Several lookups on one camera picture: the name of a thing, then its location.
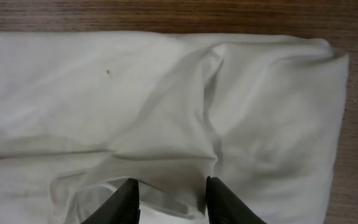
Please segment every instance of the brown wooden surface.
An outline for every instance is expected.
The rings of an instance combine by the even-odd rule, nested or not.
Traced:
[[[0,30],[230,32],[327,39],[351,55],[351,75],[326,224],[358,223],[358,0],[0,0]]]

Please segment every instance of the wood grain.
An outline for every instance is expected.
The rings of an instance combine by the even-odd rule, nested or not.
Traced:
[[[230,32],[328,40],[351,55],[351,75],[326,224],[358,223],[358,0],[0,0],[0,30]]]

